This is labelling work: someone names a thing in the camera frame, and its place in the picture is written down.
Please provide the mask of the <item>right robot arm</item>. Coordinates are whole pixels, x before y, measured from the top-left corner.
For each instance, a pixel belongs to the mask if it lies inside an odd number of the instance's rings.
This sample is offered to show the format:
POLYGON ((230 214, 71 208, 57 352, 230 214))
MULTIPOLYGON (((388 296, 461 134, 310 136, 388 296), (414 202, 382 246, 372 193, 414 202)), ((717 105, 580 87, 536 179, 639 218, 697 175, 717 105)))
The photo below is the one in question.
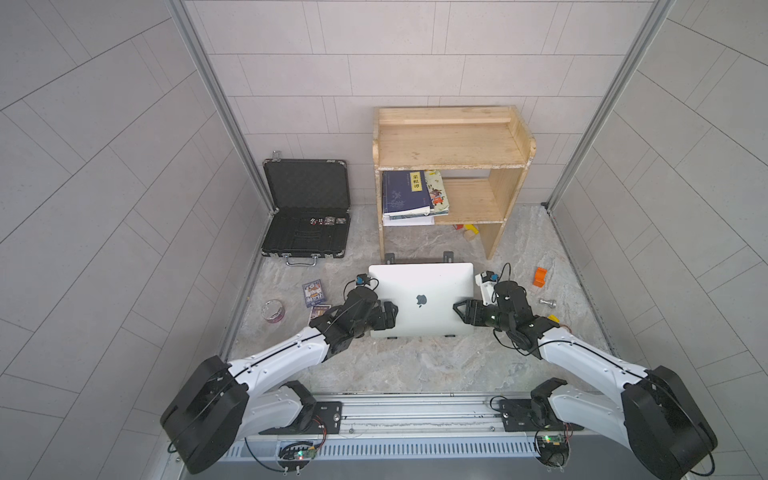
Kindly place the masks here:
POLYGON ((552 378, 531 393, 535 423, 576 424, 633 452, 658 479, 682 479, 712 460, 718 439, 680 376, 648 369, 579 339, 552 318, 534 314, 514 281, 493 286, 488 300, 454 304, 466 324, 507 336, 512 348, 559 366, 596 388, 589 394, 552 378))

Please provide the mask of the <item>silver laptop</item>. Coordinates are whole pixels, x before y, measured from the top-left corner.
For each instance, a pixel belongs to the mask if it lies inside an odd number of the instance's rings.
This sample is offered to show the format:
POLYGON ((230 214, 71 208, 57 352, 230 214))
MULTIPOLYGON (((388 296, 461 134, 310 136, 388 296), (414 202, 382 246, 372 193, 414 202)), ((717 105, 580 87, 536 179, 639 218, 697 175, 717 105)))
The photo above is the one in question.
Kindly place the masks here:
POLYGON ((379 281, 380 300, 398 308, 395 326, 373 330, 374 338, 462 336, 474 332, 453 310, 457 302, 474 297, 471 263, 372 265, 369 275, 379 281))

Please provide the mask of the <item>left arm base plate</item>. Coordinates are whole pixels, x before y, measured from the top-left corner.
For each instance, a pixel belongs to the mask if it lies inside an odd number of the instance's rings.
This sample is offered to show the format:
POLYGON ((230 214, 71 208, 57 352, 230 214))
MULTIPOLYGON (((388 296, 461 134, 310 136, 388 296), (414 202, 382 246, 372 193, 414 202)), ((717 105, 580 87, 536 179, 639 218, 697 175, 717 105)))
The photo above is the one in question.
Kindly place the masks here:
POLYGON ((305 406, 288 426, 267 429, 260 435, 321 435, 338 434, 342 420, 342 402, 317 402, 312 409, 305 406))

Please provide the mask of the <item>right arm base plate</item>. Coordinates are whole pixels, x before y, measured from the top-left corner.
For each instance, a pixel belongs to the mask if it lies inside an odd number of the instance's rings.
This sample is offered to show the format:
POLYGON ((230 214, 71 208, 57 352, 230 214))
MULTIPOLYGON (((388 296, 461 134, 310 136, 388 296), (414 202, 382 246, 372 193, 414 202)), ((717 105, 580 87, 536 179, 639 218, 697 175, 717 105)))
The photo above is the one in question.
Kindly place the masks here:
POLYGON ((498 400, 493 409, 501 416, 505 432, 564 431, 565 425, 549 407, 531 399, 498 400))

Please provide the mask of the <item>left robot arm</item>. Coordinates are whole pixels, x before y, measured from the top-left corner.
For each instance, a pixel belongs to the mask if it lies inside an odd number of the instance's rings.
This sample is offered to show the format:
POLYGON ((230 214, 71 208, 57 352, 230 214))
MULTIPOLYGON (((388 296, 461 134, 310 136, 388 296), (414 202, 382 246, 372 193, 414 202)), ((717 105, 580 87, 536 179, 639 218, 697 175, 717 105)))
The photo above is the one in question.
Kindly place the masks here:
POLYGON ((303 432, 316 401, 294 375, 345 351, 369 331, 396 325, 397 306, 358 286, 344 304, 312 319, 298 334, 231 362, 203 360, 163 412, 160 424, 191 474, 214 465, 238 440, 270 429, 303 432))

